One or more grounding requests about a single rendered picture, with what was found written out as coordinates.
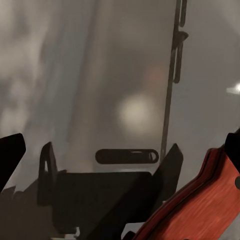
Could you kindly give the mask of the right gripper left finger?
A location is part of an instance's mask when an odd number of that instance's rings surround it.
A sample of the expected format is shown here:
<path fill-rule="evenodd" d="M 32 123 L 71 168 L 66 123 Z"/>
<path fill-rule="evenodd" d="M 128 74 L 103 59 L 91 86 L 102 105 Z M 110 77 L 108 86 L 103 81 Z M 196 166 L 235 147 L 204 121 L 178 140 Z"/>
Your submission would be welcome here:
<path fill-rule="evenodd" d="M 26 152 L 22 133 L 0 138 L 0 193 Z"/>

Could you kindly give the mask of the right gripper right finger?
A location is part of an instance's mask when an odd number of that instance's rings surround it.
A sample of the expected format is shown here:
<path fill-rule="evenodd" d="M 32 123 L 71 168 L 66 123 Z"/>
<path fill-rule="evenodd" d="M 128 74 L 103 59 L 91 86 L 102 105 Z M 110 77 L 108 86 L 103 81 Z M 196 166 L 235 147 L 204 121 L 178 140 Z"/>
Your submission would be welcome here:
<path fill-rule="evenodd" d="M 227 135 L 224 151 L 240 173 L 240 135 L 229 133 Z"/>

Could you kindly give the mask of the parer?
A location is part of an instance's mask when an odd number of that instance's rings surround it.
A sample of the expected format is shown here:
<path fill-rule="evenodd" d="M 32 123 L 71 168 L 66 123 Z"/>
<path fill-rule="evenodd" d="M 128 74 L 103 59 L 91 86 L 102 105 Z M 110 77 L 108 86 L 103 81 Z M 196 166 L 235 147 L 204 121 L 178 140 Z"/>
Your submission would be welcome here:
<path fill-rule="evenodd" d="M 178 201 L 142 240 L 218 240 L 240 213 L 240 173 L 221 147 L 206 180 Z"/>

